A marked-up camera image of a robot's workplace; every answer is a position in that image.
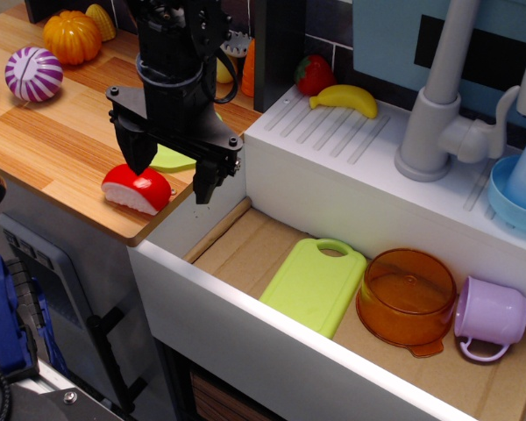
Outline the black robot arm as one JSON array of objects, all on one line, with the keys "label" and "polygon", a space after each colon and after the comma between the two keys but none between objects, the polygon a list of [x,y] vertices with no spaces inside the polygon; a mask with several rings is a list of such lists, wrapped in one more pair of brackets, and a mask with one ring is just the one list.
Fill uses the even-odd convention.
[{"label": "black robot arm", "polygon": [[238,93],[234,81],[217,96],[217,65],[232,70],[221,46],[231,39],[231,17],[218,1],[130,1],[139,37],[139,88],[112,86],[110,121],[130,169],[146,171],[159,146],[195,160],[197,203],[238,171],[241,138],[218,116],[217,104]]}]

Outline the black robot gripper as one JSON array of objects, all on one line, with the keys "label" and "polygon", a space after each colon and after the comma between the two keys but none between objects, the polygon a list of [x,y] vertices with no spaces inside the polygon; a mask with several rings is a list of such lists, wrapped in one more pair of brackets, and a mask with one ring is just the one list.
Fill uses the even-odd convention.
[{"label": "black robot gripper", "polygon": [[196,160],[197,204],[238,171],[238,136],[216,115],[217,57],[230,31],[228,17],[138,17],[136,68],[142,88],[111,87],[110,121],[126,164],[136,175],[158,145]]}]

